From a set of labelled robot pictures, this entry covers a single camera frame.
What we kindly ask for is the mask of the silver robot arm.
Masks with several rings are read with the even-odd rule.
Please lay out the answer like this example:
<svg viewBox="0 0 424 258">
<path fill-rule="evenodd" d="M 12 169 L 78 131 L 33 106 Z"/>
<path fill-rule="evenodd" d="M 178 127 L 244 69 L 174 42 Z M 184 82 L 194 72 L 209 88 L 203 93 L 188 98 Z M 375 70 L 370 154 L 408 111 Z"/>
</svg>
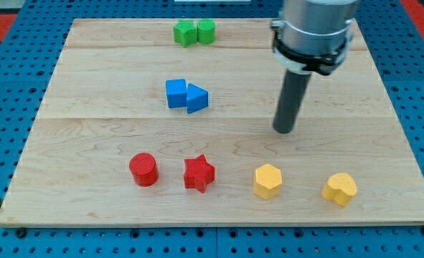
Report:
<svg viewBox="0 0 424 258">
<path fill-rule="evenodd" d="M 285 0 L 270 22 L 275 58 L 298 75 L 330 75 L 348 54 L 358 4 L 358 0 Z"/>
</svg>

